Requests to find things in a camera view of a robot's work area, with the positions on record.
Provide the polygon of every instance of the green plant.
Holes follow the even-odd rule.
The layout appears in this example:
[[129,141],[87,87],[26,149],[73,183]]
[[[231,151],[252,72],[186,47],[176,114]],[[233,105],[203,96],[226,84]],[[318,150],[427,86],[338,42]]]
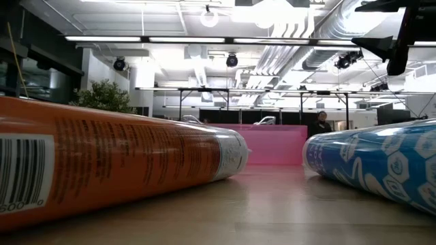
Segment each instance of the green plant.
[[136,113],[136,109],[129,106],[129,93],[121,90],[115,82],[105,79],[100,82],[91,81],[91,84],[91,90],[75,91],[77,100],[69,104],[110,112]]

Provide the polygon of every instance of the barcode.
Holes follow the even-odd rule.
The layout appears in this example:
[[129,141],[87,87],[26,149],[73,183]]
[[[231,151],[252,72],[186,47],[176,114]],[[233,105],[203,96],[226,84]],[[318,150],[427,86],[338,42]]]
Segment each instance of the barcode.
[[51,135],[0,133],[0,214],[44,207],[52,184]]

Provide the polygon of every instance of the wooden floor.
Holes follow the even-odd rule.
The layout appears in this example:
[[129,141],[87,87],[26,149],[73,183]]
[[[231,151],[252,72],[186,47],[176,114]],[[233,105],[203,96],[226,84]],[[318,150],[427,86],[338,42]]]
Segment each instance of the wooden floor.
[[250,166],[206,186],[19,231],[0,244],[436,244],[436,218],[302,167]]

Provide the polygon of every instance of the person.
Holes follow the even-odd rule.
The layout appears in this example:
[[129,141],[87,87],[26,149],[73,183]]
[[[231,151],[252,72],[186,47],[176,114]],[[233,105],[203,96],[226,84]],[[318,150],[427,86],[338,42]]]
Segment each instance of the person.
[[317,120],[309,127],[310,137],[320,133],[330,133],[332,127],[326,122],[327,113],[324,111],[318,112]]

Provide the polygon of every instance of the pink translucent container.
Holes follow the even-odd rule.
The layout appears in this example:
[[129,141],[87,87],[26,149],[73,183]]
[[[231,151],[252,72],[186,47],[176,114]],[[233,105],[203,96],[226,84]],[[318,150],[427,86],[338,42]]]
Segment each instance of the pink translucent container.
[[232,125],[210,126],[240,133],[250,150],[247,164],[302,165],[302,148],[307,139],[307,126],[300,125]]

